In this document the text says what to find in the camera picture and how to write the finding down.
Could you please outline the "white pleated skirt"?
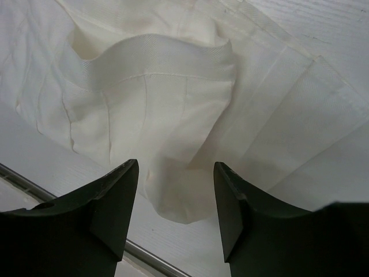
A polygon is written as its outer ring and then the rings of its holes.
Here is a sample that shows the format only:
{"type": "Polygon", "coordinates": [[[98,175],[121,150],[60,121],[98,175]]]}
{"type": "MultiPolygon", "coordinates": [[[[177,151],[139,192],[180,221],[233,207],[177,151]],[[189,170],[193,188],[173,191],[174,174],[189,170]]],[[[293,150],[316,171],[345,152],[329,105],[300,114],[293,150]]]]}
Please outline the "white pleated skirt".
{"type": "Polygon", "coordinates": [[[174,222],[213,165],[305,208],[368,199],[368,94],[245,1],[2,1],[1,105],[174,222]]]}

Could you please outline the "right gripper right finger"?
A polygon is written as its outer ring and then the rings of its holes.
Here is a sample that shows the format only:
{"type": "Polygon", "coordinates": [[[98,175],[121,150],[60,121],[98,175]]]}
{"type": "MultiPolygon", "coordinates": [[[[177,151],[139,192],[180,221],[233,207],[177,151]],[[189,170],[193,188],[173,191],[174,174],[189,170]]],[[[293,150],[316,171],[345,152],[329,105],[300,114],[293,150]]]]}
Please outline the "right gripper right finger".
{"type": "Polygon", "coordinates": [[[368,204],[307,211],[213,170],[224,260],[232,276],[367,276],[368,204]]]}

